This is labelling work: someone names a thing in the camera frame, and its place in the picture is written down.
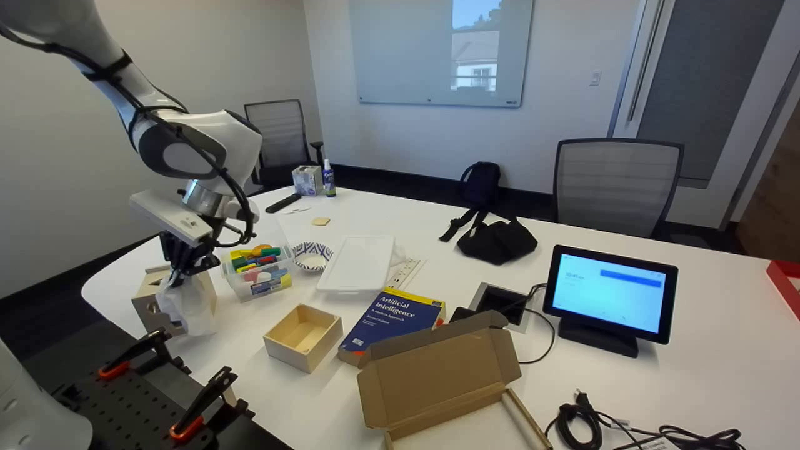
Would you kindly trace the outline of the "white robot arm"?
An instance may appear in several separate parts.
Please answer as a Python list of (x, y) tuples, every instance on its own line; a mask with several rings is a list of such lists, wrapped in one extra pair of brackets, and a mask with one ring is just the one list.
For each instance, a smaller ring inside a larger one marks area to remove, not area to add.
[(68, 57), (114, 107), (137, 158), (158, 176), (184, 179), (178, 201), (135, 193), (132, 206), (160, 226), (169, 288), (218, 266), (219, 233), (243, 219), (238, 244), (253, 237), (258, 213), (250, 179), (263, 134), (229, 111), (189, 113), (153, 84), (107, 34), (94, 0), (0, 0), (0, 33), (23, 47)]

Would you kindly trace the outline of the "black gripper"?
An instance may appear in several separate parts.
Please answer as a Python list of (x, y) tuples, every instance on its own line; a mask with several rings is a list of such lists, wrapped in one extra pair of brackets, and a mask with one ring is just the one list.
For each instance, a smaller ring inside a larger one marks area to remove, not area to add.
[(253, 241), (254, 213), (238, 183), (205, 191), (193, 183), (183, 201), (158, 203), (160, 242), (169, 263), (164, 288), (183, 283), (183, 272), (198, 276), (219, 266), (218, 247)]

